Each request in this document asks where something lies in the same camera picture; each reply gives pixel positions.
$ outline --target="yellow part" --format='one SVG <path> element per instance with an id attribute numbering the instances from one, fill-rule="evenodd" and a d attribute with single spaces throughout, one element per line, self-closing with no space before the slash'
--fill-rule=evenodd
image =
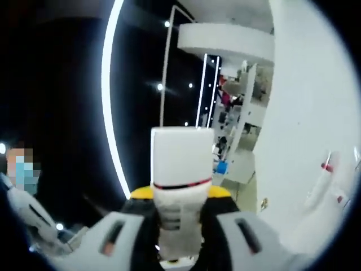
<path id="1" fill-rule="evenodd" d="M 212 185 L 208 190 L 208 198 L 225 198 L 231 193 L 224 187 Z M 135 189 L 130 193 L 132 199 L 153 199 L 153 189 L 150 186 Z"/>
<path id="2" fill-rule="evenodd" d="M 153 189 L 150 186 L 135 189 L 130 193 L 131 199 L 153 199 Z"/>

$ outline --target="blue face mask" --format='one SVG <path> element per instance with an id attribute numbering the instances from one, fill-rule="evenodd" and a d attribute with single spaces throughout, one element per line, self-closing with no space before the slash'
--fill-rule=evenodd
<path id="1" fill-rule="evenodd" d="M 37 192 L 39 170 L 33 170 L 33 163 L 24 162 L 23 156 L 16 157 L 15 182 L 17 188 L 23 188 L 30 195 Z"/>

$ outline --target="blue object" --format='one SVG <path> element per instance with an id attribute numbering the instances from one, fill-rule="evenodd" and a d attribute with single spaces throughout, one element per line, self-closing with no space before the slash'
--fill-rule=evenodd
<path id="1" fill-rule="evenodd" d="M 219 174 L 225 174 L 227 171 L 228 163 L 224 161 L 219 161 L 217 168 L 215 169 L 215 172 Z"/>

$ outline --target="slot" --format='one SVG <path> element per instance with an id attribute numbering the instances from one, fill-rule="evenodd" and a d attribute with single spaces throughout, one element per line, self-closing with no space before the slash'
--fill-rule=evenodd
<path id="1" fill-rule="evenodd" d="M 47 222 L 46 219 L 45 219 L 42 215 L 40 215 L 40 214 L 38 213 L 38 211 L 36 211 L 35 208 L 32 207 L 30 204 L 29 204 L 29 208 L 30 208 L 30 210 L 31 210 L 37 217 L 39 217 L 42 221 L 44 221 L 44 223 L 45 223 L 46 225 L 51 226 L 50 223 Z"/>
<path id="2" fill-rule="evenodd" d="M 119 237 L 122 227 L 123 225 L 120 224 L 119 222 L 113 225 L 113 227 L 111 228 L 111 230 L 109 231 L 108 235 L 106 236 L 103 242 L 103 245 L 100 249 L 100 253 L 106 256 L 112 256 L 116 240 Z"/>
<path id="3" fill-rule="evenodd" d="M 238 220 L 236 221 L 236 223 L 247 242 L 250 253 L 257 254 L 261 252 L 262 250 L 261 244 L 259 243 L 254 231 L 249 226 L 249 224 L 244 219 Z"/>

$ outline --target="curved light strip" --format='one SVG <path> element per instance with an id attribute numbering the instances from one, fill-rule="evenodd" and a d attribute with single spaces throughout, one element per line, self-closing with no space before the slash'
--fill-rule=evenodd
<path id="1" fill-rule="evenodd" d="M 103 56 L 102 56 L 102 105 L 103 117 L 105 123 L 105 132 L 107 133 L 108 144 L 111 151 L 113 164 L 118 175 L 120 185 L 127 199 L 130 198 L 130 191 L 126 183 L 122 165 L 120 163 L 117 145 L 115 141 L 112 110 L 111 110 L 111 86 L 110 86 L 110 73 L 111 73 L 111 58 L 112 46 L 117 26 L 117 21 L 122 8 L 124 0 L 115 0 L 114 5 L 109 17 L 107 31 L 105 32 Z"/>

